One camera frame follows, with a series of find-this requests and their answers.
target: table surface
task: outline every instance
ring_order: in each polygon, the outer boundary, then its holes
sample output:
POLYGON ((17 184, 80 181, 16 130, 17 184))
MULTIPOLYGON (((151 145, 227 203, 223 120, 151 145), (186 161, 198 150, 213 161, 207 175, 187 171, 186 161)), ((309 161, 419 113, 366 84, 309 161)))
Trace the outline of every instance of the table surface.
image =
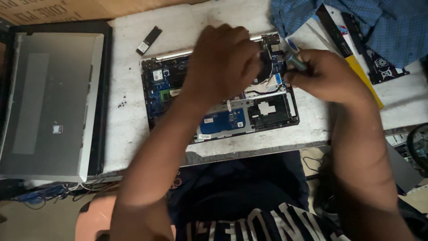
MULTIPOLYGON (((273 30, 268 0, 222 0, 177 5, 117 18, 113 27, 110 96, 104 173, 127 168, 140 143, 149 135, 137 46, 156 25, 163 30, 146 57, 191 48, 208 24, 244 26, 250 34, 273 30)), ((333 19, 343 24, 339 11, 333 19)), ((308 20, 323 36, 318 23, 308 20)), ((290 38, 306 47, 327 47, 303 25, 290 38)), ((380 111, 385 130, 428 122, 428 85, 419 62, 406 67, 411 74, 374 86, 385 107, 380 111)), ((294 90, 300 123, 297 126, 251 133, 189 145, 185 165, 302 149, 325 143, 329 136, 328 103, 294 90)))

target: silver laptop lid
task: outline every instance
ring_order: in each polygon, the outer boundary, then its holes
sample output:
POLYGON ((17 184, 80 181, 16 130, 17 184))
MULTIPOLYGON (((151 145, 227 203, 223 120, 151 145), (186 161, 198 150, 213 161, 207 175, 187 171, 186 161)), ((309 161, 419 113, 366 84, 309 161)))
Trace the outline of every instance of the silver laptop lid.
POLYGON ((100 33, 17 33, 0 175, 85 181, 101 68, 100 33))

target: laptop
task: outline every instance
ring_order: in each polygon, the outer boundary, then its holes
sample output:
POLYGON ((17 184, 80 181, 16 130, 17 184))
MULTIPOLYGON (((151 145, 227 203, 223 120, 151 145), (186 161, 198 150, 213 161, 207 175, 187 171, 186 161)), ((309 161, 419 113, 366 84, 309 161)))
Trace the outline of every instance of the laptop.
MULTIPOLYGON (((283 42, 277 32, 251 38, 259 43, 262 70, 242 93, 212 107, 195 130, 193 143, 208 142, 299 124, 283 42)), ((180 94, 192 50, 140 61, 147 119, 152 130, 180 94)))
POLYGON ((0 105, 0 175, 85 182, 102 172, 112 28, 11 27, 0 105))

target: hand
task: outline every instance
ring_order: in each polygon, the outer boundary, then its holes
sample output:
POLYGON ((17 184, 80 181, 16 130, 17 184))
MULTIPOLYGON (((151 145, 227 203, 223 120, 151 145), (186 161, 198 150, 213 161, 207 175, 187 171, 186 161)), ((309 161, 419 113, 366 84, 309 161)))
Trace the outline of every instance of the hand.
POLYGON ((307 63, 309 74, 291 71, 284 78, 294 87, 326 101, 354 103, 373 99, 370 90, 349 64, 341 57, 326 50, 302 50, 299 52, 307 63))
POLYGON ((190 57, 180 95, 208 108, 236 96, 260 72, 259 51, 244 27, 207 26, 190 57))

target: yellow strip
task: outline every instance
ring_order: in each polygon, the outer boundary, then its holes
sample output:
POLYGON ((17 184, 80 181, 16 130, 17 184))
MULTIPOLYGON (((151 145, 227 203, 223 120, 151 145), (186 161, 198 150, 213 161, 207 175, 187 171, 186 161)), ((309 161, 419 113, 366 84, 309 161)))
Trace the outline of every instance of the yellow strip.
POLYGON ((379 109, 383 108, 383 104, 380 101, 379 97, 377 96, 375 90, 372 87, 372 83, 367 78, 366 74, 364 73, 364 70, 361 68, 361 65, 358 63, 357 58, 355 55, 351 55, 349 57, 345 58, 346 61, 349 63, 349 66, 355 71, 355 73, 358 74, 358 76, 363 80, 363 82, 367 85, 367 87, 370 89, 370 91, 373 93, 373 96, 376 99, 377 105, 379 106, 379 109))

